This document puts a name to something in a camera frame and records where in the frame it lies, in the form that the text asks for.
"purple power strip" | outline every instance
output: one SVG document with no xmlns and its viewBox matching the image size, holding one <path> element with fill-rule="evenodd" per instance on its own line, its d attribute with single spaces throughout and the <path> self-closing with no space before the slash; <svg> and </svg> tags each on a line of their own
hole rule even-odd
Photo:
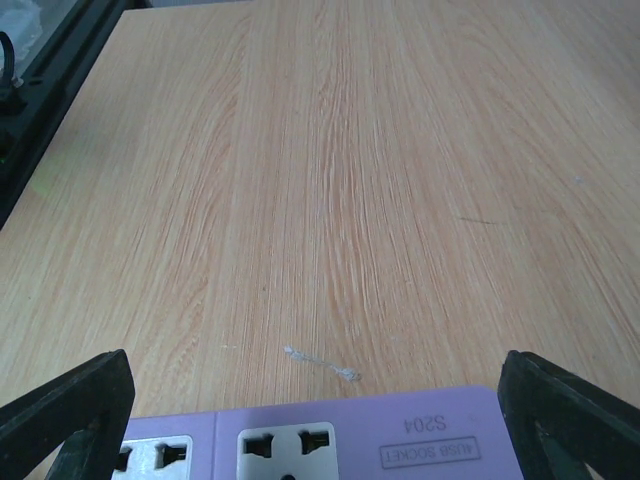
<svg viewBox="0 0 640 480">
<path fill-rule="evenodd" d="M 188 435 L 191 480 L 235 480 L 245 429 L 329 422 L 342 480 L 522 480 L 495 392 L 459 387 L 134 418 L 125 440 Z"/>
</svg>

